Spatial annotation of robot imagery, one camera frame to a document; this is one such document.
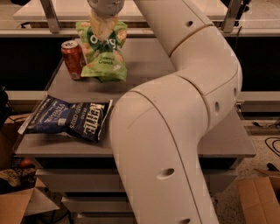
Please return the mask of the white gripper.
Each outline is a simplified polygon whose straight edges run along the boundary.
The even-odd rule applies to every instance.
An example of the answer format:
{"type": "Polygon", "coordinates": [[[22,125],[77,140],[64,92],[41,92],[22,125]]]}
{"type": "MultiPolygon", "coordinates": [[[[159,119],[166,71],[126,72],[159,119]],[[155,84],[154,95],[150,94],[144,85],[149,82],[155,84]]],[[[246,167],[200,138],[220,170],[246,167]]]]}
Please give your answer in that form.
{"type": "Polygon", "coordinates": [[[92,11],[88,15],[93,34],[100,40],[105,41],[113,32],[125,0],[87,0],[92,11]]]}

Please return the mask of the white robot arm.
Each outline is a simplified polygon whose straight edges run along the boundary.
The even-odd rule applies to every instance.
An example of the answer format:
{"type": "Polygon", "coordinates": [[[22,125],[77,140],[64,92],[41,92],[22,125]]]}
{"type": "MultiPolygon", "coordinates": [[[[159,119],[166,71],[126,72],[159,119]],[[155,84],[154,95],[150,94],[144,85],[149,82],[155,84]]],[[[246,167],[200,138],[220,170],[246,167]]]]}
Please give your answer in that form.
{"type": "Polygon", "coordinates": [[[198,144],[235,105],[239,60],[192,0],[134,2],[175,68],[125,93],[109,120],[137,224],[219,224],[198,144]]]}

